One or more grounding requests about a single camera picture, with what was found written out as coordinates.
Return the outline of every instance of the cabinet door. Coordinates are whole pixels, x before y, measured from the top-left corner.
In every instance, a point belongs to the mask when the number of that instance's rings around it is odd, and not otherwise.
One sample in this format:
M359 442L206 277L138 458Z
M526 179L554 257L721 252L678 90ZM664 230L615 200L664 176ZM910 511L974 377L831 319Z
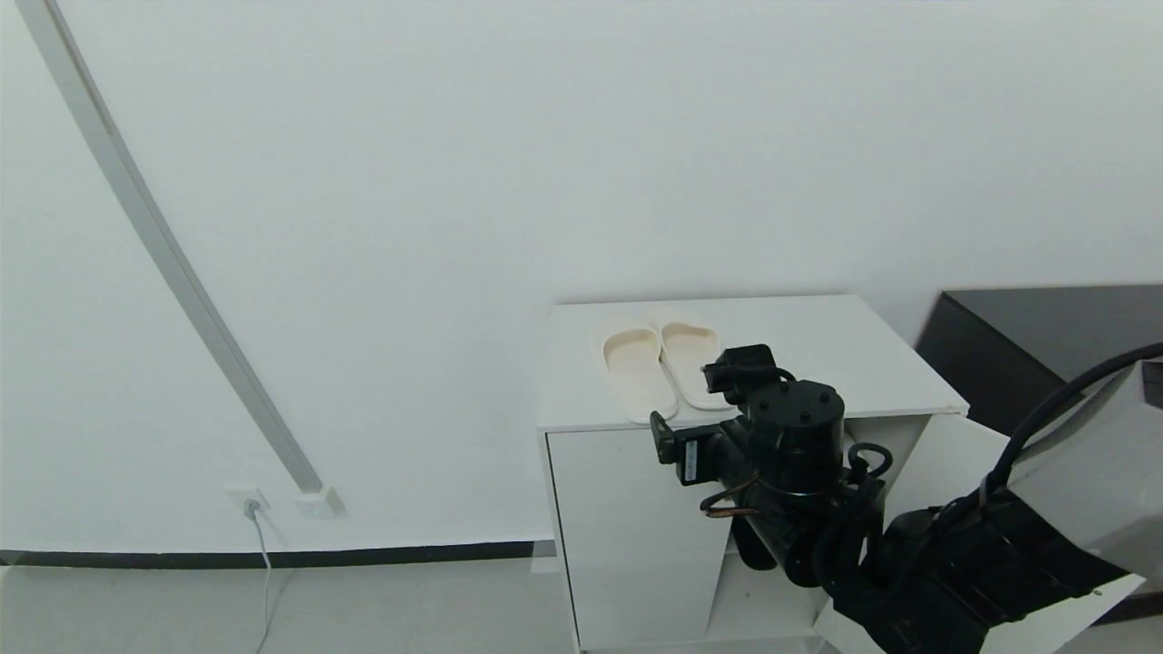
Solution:
M702 638L730 529L682 486L649 429L547 436L565 570L583 649Z
M885 499L885 524L906 511L941 505L976 489L1001 455L1006 441L1004 435L961 415L930 418ZM1098 595L1059 602L1020 623L994 627L982 652L1050 654L1142 582L1142 577L1128 575L1101 587ZM843 654L883 652L859 625L836 613L830 600L820 613L815 631Z

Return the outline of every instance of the white cord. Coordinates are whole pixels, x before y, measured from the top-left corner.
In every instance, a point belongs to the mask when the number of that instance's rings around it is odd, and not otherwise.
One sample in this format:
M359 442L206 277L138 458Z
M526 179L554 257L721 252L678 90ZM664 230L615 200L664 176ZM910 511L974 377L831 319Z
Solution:
M266 581L263 582L263 639L258 641L258 648L255 649L255 654L259 654L263 651L263 646L266 645L266 637L271 634L271 620L274 618L266 606L271 588L271 557L266 555L266 541L263 540L263 527L258 524L258 516L256 514L261 511L261 507L257 505L257 502L254 505L248 502L244 507L244 514L255 524L255 531L258 532L258 547L263 552L263 562L266 563Z

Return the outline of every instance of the pair of slippers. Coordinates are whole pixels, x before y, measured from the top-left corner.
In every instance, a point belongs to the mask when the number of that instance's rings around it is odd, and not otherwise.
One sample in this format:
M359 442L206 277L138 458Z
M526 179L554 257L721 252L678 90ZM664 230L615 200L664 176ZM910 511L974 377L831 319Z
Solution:
M695 408L730 408L721 393L707 392L702 367L722 353L719 333L698 318L659 308L645 319L615 318L598 334L598 355L606 382L627 418L650 424L650 413L678 413L678 398L666 379L670 372L683 399Z

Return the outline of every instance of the baseboard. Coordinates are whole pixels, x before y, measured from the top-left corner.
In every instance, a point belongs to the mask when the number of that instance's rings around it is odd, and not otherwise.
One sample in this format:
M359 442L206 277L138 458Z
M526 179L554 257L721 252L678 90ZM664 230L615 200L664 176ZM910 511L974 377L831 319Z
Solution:
M438 561L529 559L536 541L478 542L424 547L344 549L340 552L272 552L274 568L334 568L340 566L391 566ZM3 566L62 568L122 568L143 570L236 570L263 568L257 552L215 554L107 554L95 552L0 550Z

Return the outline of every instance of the wall outlet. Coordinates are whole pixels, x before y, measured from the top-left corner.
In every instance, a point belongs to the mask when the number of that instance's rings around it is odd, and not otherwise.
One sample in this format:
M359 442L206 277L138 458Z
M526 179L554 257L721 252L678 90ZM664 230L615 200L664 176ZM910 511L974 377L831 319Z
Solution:
M238 511L244 509L243 505L248 499L257 502L258 507L263 511L270 511L271 509L271 505L266 503L266 498L255 486L227 486L226 493L234 502L234 505L238 507Z
M306 518L338 518L343 514L343 503L331 486L323 486L316 493L300 495L294 504Z

